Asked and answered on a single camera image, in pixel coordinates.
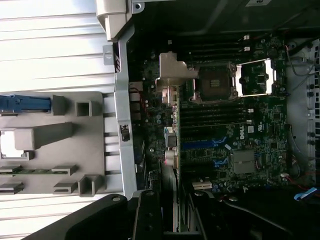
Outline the silver chipset heatsink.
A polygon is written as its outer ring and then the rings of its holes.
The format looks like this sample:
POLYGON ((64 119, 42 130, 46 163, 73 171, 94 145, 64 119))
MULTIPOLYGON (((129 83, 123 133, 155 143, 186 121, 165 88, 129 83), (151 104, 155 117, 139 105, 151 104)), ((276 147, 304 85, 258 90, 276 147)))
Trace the silver chipset heatsink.
POLYGON ((255 162, 254 150, 238 150, 232 154, 233 172, 237 175, 254 173, 255 162))

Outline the grey parts rack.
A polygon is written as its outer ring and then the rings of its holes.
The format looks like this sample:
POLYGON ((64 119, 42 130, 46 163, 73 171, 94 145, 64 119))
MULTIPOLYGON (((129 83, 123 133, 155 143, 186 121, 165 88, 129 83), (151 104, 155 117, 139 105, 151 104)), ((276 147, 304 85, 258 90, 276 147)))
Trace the grey parts rack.
POLYGON ((50 112, 0 113, 0 134, 11 131, 17 155, 0 149, 0 169, 54 174, 0 175, 0 195, 73 194, 106 190, 104 98, 97 91, 0 92, 51 98, 50 112))

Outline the white expansion slot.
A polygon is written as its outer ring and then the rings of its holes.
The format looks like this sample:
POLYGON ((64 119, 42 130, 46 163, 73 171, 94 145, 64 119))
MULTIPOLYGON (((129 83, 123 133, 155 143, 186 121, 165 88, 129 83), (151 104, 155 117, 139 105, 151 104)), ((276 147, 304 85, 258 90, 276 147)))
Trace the white expansion slot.
POLYGON ((195 190, 205 190, 205 189, 211 189, 212 183, 210 181, 206 182, 193 182, 192 186, 195 190))

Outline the green RAM stick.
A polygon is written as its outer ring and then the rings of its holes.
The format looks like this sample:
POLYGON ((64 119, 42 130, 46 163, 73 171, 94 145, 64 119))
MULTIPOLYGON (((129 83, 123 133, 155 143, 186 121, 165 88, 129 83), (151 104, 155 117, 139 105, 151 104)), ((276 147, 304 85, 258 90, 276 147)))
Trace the green RAM stick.
POLYGON ((54 174, 51 169, 0 169, 0 175, 46 175, 54 174))

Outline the blue expansion slot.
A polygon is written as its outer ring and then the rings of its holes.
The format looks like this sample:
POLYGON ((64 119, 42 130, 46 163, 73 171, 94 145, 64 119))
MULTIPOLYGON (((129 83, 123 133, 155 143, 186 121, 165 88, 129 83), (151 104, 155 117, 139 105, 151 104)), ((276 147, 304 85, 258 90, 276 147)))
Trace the blue expansion slot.
POLYGON ((210 139, 210 140, 201 140, 201 141, 193 141, 193 142, 184 142, 182 143, 183 150, 191 150, 191 149, 207 149, 218 147, 226 141, 226 137, 221 139, 210 139))

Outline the green motherboard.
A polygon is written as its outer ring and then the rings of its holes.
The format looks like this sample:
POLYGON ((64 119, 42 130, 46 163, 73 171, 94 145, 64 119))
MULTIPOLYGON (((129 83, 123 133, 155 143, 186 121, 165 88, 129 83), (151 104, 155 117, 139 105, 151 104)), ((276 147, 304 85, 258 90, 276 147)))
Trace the green motherboard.
MULTIPOLYGON (((252 41, 242 38, 190 39, 160 45, 151 52, 151 58, 141 66, 141 131, 148 152, 148 167, 164 164, 164 127, 173 123, 172 110, 162 102, 156 79, 160 76, 160 51, 170 50, 191 70, 206 64, 231 62, 241 64, 271 59, 276 70, 276 81, 270 95, 237 97, 219 104, 197 104, 194 80, 188 80, 180 95, 180 183, 211 182, 213 193, 246 192, 252 189, 285 186, 287 179, 287 90, 285 87, 286 52, 284 42, 276 36, 252 41), (270 58, 268 48, 275 48, 277 56, 270 58), (217 147, 182 149, 182 143, 222 139, 217 147), (255 172, 235 174, 233 152, 254 150, 255 172)), ((262 94, 265 88, 263 62, 245 65, 240 83, 243 94, 262 94)))

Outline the silver CPU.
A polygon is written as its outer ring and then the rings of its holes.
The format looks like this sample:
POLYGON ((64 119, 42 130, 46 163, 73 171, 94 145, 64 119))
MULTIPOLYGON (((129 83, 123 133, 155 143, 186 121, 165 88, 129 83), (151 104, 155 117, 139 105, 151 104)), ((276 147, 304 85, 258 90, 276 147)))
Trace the silver CPU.
POLYGON ((0 151, 6 157, 17 155, 13 131, 2 131, 0 134, 0 151))

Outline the open black PC case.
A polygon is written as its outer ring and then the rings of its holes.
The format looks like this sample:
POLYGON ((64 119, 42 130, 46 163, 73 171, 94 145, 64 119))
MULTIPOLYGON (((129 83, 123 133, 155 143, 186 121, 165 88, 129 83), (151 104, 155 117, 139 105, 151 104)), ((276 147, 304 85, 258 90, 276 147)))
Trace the open black PC case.
POLYGON ((285 50, 287 180, 311 160, 308 150, 307 80, 313 42, 320 39, 320 0, 95 0, 96 17, 112 43, 114 103, 124 194, 148 189, 158 171, 160 187, 173 194, 164 163, 148 167, 141 130, 141 67, 160 45, 194 39, 282 39, 285 50))

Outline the hard disk in blue carrier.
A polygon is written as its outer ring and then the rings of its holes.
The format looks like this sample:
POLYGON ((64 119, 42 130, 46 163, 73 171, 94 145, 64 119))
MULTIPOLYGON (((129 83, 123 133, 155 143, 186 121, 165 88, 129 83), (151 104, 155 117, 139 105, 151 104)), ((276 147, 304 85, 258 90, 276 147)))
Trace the hard disk in blue carrier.
POLYGON ((51 111, 52 100, 49 97, 30 95, 0 95, 0 114, 20 114, 51 111))

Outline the CPU socket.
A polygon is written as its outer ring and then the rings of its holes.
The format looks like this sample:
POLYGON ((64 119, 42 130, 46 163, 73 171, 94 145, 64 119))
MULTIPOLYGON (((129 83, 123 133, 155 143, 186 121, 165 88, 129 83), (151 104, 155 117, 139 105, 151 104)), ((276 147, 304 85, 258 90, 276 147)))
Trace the CPU socket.
POLYGON ((194 80, 194 94, 190 101, 197 104, 219 104, 238 97, 236 65, 232 62, 204 64, 194 80))

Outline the silver socket cover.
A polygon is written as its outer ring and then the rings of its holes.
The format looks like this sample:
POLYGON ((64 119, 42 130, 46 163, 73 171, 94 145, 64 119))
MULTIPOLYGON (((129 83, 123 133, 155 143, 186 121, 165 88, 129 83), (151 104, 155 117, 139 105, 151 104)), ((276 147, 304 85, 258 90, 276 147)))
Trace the silver socket cover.
POLYGON ((265 96, 270 95, 272 93, 272 85, 277 80, 277 72, 272 68, 272 61, 270 58, 265 59, 259 59, 249 62, 243 62, 236 65, 236 71, 235 75, 232 77, 233 79, 233 86, 235 87, 237 91, 237 96, 239 98, 246 98, 246 97, 255 97, 255 96, 265 96), (253 94, 247 94, 245 95, 243 93, 243 87, 240 83, 240 79, 242 77, 242 67, 246 65, 252 65, 256 63, 264 63, 265 66, 265 74, 264 74, 264 80, 265 80, 265 90, 264 93, 253 93, 253 94))

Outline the silver drive cage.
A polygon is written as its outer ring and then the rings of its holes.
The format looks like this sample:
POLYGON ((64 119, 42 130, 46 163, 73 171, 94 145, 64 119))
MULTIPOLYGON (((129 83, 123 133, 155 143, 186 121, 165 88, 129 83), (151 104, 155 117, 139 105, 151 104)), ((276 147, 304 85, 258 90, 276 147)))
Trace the silver drive cage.
POLYGON ((310 52, 312 76, 307 80, 308 150, 311 160, 307 175, 320 187, 320 39, 313 42, 310 52))

